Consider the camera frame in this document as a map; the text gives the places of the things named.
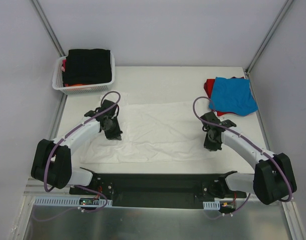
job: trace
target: black cloth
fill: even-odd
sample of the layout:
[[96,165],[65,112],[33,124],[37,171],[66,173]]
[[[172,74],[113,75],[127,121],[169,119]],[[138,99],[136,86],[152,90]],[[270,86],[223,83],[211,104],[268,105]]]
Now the black cloth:
[[111,52],[105,49],[71,49],[66,57],[63,85],[104,84],[112,80]]

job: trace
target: white plastic basket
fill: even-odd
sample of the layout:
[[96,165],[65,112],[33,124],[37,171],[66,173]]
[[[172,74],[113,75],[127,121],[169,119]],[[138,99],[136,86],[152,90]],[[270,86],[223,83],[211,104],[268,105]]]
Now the white plastic basket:
[[63,64],[64,59],[66,59],[65,56],[57,59],[56,61],[55,71],[53,75],[53,89],[60,90],[66,95],[102,92],[102,91],[108,91],[111,89],[112,84],[115,81],[115,58],[112,52],[111,52],[112,80],[110,82],[101,83],[101,84],[64,87],[63,86],[63,76],[62,76],[62,64]]

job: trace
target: blue cloth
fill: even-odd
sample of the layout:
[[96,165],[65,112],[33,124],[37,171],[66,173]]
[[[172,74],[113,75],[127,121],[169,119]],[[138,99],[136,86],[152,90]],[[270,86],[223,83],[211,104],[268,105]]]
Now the blue cloth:
[[211,100],[215,104],[215,110],[220,112],[233,112],[246,116],[258,109],[251,94],[248,79],[217,77],[212,90]]

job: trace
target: white towel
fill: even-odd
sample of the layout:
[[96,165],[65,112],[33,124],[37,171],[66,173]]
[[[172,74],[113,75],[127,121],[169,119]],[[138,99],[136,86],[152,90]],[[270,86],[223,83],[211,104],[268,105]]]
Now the white towel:
[[[122,105],[118,116],[122,140],[107,140],[99,133],[76,151],[74,158],[83,164],[113,164],[214,157],[203,147],[206,133],[193,114],[192,102]],[[202,101],[196,109],[200,115],[209,111]]]

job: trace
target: red cloth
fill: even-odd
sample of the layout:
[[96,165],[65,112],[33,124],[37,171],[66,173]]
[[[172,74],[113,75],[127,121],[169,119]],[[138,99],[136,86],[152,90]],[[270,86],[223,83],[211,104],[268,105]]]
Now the red cloth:
[[[211,79],[207,79],[206,83],[204,83],[204,90],[207,94],[207,96],[209,98],[211,98],[212,96],[212,91],[213,91],[213,87],[214,87],[214,83],[215,83],[215,79],[211,78]],[[232,112],[222,112],[222,111],[216,111],[218,116],[222,116],[224,114],[232,114]]]

